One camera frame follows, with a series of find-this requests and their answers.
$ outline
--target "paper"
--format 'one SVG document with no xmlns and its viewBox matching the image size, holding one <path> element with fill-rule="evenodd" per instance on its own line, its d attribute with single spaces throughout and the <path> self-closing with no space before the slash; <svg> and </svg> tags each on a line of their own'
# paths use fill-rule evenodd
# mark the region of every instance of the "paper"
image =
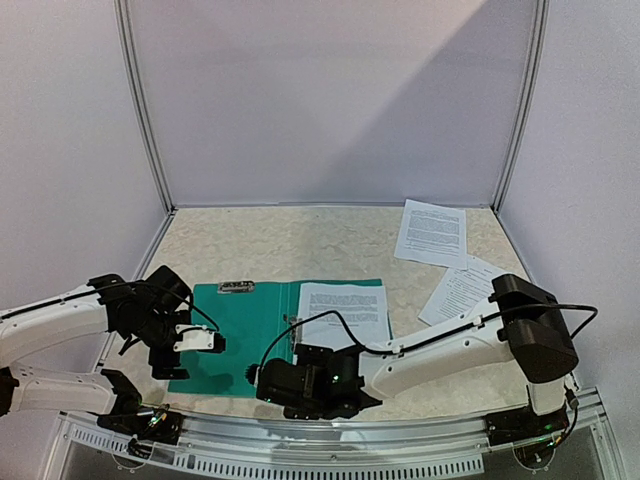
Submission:
<svg viewBox="0 0 640 480">
<path fill-rule="evenodd" d="M 407 200 L 395 257 L 466 270 L 467 226 L 464 210 Z"/>
<path fill-rule="evenodd" d="M 418 318 L 429 325 L 465 313 L 493 293 L 491 280 L 507 272 L 469 255 L 468 270 L 450 268 L 442 277 Z"/>
<path fill-rule="evenodd" d="M 298 317 L 305 319 L 327 310 L 337 310 L 360 342 L 386 342 L 391 338 L 387 296 L 383 286 L 326 285 L 303 283 Z M 302 327 L 301 342 L 339 350 L 353 345 L 335 315 L 328 315 Z"/>
</svg>

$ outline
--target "teal folder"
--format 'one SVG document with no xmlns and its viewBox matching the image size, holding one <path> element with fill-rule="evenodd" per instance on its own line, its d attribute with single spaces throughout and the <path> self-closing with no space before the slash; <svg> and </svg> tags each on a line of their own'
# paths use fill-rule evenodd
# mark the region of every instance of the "teal folder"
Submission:
<svg viewBox="0 0 640 480">
<path fill-rule="evenodd" d="M 331 285 L 380 286 L 380 279 L 354 281 L 304 280 L 291 283 L 256 283 L 250 293 L 218 293 L 217 284 L 199 284 L 193 289 L 196 306 L 213 318 L 227 340 L 222 354 L 185 352 L 181 368 L 190 378 L 171 380 L 169 392 L 225 397 L 255 397 L 255 387 L 244 374 L 253 363 L 259 364 L 267 347 L 289 327 L 286 316 L 297 316 L 300 285 L 308 282 Z M 209 325 L 197 312 L 191 313 L 194 325 Z M 269 358 L 291 361 L 289 337 L 283 338 Z"/>
</svg>

